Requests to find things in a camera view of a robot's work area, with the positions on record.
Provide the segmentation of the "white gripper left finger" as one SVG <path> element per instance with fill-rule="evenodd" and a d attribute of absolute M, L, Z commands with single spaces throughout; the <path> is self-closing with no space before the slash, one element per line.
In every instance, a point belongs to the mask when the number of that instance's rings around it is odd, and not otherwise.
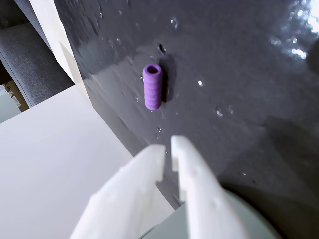
<path fill-rule="evenodd" d="M 72 239 L 137 239 L 166 219 L 162 181 L 166 149 L 150 145 L 94 193 Z"/>

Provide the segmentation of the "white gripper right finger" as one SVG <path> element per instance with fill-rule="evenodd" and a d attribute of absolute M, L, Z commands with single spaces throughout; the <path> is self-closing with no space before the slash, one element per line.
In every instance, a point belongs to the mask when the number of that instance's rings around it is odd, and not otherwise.
<path fill-rule="evenodd" d="M 191 239 L 247 239 L 249 234 L 203 156 L 185 136 L 171 138 L 172 169 L 186 203 Z"/>

